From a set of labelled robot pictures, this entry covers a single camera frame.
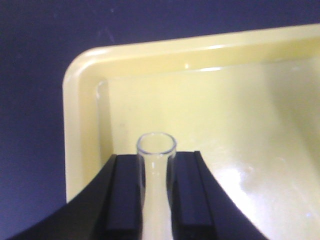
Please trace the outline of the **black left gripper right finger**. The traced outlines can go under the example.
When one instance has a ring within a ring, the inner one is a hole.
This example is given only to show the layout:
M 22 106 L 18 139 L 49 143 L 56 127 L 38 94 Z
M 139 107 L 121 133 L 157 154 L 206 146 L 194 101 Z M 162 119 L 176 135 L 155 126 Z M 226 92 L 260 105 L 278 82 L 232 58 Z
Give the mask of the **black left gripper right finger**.
M 169 206 L 175 240 L 265 240 L 205 164 L 199 151 L 169 161 Z

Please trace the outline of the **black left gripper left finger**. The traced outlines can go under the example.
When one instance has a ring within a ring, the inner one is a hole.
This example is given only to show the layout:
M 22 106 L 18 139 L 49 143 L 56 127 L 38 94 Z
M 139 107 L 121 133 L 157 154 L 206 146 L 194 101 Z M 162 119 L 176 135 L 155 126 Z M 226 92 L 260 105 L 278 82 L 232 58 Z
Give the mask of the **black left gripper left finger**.
M 13 240 L 140 240 L 140 163 L 134 154 L 112 155 L 70 202 Z

